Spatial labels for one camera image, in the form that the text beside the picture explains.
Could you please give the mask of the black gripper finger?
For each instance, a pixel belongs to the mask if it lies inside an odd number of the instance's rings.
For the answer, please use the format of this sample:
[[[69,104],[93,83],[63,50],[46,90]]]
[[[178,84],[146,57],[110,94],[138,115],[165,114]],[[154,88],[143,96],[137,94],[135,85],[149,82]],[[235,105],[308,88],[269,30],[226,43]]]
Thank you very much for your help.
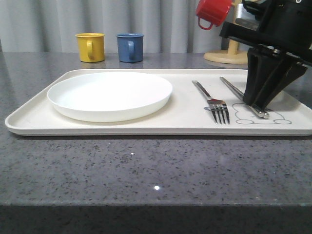
[[[250,48],[248,77],[243,101],[248,105],[267,105],[285,88],[285,56],[266,48]]]
[[[253,104],[264,109],[290,83],[303,76],[307,67],[294,57],[255,56],[255,95]]]

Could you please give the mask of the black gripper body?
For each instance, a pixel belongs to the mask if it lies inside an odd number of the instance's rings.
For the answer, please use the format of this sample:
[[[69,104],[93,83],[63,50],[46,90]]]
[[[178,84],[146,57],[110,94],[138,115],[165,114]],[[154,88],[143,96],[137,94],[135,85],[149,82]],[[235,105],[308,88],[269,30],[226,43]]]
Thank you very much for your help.
[[[225,22],[220,36],[249,46],[277,47],[302,59],[312,57],[312,2],[310,0],[243,1],[259,20],[256,30]]]

